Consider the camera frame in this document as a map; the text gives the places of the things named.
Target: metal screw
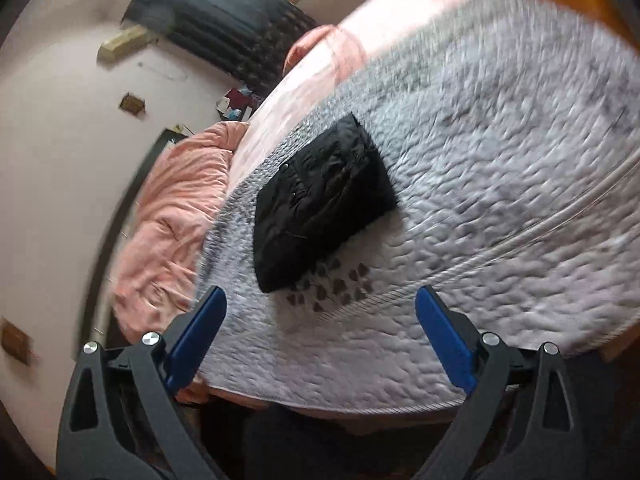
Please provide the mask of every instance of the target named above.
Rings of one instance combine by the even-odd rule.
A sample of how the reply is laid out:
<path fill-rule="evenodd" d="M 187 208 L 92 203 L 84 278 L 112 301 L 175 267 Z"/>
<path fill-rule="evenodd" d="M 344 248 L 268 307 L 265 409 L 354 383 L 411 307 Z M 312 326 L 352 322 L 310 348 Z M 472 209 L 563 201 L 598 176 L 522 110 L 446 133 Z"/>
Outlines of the metal screw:
<path fill-rule="evenodd" d="M 485 332 L 482 334 L 482 342 L 485 345 L 496 346 L 500 342 L 500 338 L 493 332 Z"/>
<path fill-rule="evenodd" d="M 89 341 L 82 347 L 82 351 L 85 354 L 92 354 L 98 349 L 98 343 L 95 341 Z"/>
<path fill-rule="evenodd" d="M 142 336 L 142 344 L 147 346 L 153 346 L 160 341 L 160 335 L 156 332 L 147 332 Z"/>
<path fill-rule="evenodd" d="M 542 345 L 542 348 L 549 355 L 556 355 L 559 352 L 558 347 L 554 343 L 544 343 L 544 345 Z"/>

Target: pink wall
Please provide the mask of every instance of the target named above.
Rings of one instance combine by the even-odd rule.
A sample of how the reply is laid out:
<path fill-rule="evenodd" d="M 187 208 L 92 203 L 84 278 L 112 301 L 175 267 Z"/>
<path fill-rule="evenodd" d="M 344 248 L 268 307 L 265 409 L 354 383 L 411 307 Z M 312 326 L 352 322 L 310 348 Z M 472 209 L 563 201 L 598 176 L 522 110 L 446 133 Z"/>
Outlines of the pink wall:
<path fill-rule="evenodd" d="M 42 358 L 26 368 L 0 351 L 0 398 L 50 466 L 82 295 L 118 199 L 165 126 L 213 124 L 234 84 L 171 44 L 98 66 L 126 2 L 32 0 L 0 50 L 0 316 Z M 143 119 L 118 109 L 129 91 L 146 100 Z"/>

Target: curtain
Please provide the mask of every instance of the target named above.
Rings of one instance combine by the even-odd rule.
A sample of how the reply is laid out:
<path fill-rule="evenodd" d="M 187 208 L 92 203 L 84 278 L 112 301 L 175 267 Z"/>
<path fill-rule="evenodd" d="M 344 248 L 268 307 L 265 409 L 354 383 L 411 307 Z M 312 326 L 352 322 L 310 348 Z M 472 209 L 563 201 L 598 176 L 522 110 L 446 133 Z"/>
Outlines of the curtain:
<path fill-rule="evenodd" d="M 265 97 L 287 52 L 316 26 L 287 0 L 132 0 L 125 20 L 145 25 Z"/>

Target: pink sheet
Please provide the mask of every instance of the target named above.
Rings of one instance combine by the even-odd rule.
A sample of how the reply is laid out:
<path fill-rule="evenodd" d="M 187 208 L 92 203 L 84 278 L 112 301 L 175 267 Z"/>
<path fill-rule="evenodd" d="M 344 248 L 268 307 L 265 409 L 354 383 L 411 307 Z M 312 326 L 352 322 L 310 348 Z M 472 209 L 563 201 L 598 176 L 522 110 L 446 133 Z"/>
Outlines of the pink sheet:
<path fill-rule="evenodd" d="M 130 342 L 164 332 L 190 307 L 204 234 L 225 201 L 233 150 L 248 123 L 214 124 L 164 152 L 138 197 L 135 234 L 112 273 L 113 311 Z"/>
<path fill-rule="evenodd" d="M 336 86 L 414 30 L 465 0 L 368 0 L 291 70 L 251 118 L 229 172 L 227 193 Z"/>

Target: black jacket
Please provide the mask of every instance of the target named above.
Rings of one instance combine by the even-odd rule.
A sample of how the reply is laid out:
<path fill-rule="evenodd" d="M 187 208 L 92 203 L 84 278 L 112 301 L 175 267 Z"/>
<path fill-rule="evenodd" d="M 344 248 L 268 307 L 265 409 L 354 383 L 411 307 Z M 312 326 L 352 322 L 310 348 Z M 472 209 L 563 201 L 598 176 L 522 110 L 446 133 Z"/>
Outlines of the black jacket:
<path fill-rule="evenodd" d="M 258 193 L 254 268 L 260 290 L 293 285 L 311 265 L 396 206 L 369 134 L 352 114 L 281 165 Z"/>

